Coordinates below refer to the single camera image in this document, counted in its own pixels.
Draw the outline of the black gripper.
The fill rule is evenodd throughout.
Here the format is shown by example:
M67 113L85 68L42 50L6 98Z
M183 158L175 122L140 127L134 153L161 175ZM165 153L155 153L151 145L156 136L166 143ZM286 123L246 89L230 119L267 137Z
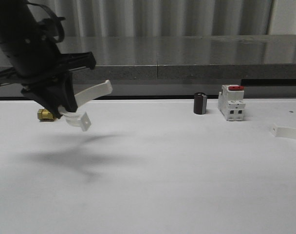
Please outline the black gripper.
M74 97L73 69L94 69L96 60L92 52L63 54L57 47L60 39L0 41L0 49L11 67L0 71L0 87L7 84L33 85L22 89L24 97L47 109L56 118L62 114L58 108L75 113L78 109Z

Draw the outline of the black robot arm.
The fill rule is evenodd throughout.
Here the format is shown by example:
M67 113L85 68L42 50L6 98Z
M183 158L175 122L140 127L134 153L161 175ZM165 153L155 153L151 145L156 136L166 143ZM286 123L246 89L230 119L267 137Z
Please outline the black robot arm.
M0 0L0 49L12 65L0 71L0 87L22 85L24 97L61 118L59 107L71 113L78 109L72 70L92 70L96 60L92 52L61 53L57 43L65 38L64 17L40 4L48 17L36 21L29 5L27 0Z

